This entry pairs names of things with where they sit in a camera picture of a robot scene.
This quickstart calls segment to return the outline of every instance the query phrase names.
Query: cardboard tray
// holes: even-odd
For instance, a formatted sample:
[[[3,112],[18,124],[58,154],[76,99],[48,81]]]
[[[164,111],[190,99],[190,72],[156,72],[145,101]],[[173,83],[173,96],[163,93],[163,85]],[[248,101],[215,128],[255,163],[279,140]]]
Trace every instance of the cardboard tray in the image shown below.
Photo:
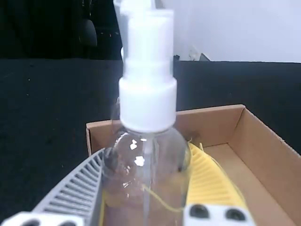
[[[301,225],[301,157],[245,106],[178,112],[175,127],[220,163],[257,225]],[[88,123],[89,155],[111,135],[111,121]]]

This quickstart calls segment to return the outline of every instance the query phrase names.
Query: clear plastic bottle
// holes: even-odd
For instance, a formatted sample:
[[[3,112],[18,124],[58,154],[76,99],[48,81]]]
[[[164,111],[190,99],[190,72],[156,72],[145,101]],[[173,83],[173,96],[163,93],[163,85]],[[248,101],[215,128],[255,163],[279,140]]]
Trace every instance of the clear plastic bottle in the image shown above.
[[[103,154],[104,225],[182,225],[189,163],[187,142],[176,129],[142,134],[121,128]]]
[[[149,10],[128,19],[117,103],[122,127],[103,153],[105,226],[182,225],[190,150],[173,128],[173,21],[170,10]]]

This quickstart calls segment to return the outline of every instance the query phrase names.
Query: white spray pump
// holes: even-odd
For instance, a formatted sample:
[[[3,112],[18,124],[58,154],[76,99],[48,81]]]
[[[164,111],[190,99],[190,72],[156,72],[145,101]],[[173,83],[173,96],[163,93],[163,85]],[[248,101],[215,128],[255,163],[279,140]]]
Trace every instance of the white spray pump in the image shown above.
[[[133,13],[142,13],[149,9],[155,9],[155,0],[113,0],[118,27],[123,47],[121,57],[127,56],[127,24],[128,18]]]

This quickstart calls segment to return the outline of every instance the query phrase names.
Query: black table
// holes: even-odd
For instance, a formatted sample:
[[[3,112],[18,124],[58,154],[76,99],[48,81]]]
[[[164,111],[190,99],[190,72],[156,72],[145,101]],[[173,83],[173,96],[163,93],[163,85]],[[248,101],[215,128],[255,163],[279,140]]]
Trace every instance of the black table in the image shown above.
[[[0,61],[0,222],[87,157],[86,122],[110,118],[120,61]],[[178,110],[245,104],[301,152],[301,64],[176,62]]]

